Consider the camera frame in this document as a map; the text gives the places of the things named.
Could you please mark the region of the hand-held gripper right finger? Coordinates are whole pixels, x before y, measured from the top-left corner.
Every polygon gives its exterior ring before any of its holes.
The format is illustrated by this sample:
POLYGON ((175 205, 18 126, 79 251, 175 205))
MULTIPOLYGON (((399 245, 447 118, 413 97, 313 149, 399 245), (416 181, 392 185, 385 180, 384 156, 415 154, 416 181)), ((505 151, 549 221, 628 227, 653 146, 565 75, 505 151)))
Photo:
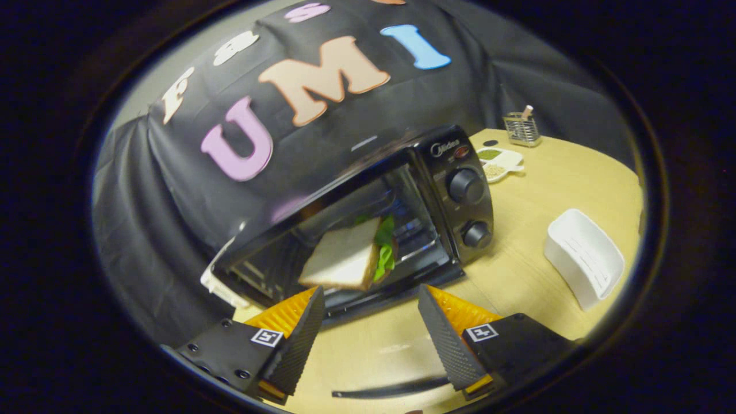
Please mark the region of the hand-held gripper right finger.
POLYGON ((468 401, 525 385, 576 346, 524 313, 502 317, 430 285, 421 285, 418 309, 448 380, 468 401))

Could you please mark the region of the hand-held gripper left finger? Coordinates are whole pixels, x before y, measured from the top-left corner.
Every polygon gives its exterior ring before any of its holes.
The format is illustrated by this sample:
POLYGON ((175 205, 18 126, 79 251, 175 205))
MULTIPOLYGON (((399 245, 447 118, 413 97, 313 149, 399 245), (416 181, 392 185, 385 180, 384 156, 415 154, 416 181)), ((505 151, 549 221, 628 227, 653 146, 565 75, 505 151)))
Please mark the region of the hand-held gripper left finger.
POLYGON ((295 393, 323 317, 324 289, 314 286, 245 322, 219 320, 162 351, 229 397, 284 405, 295 393))

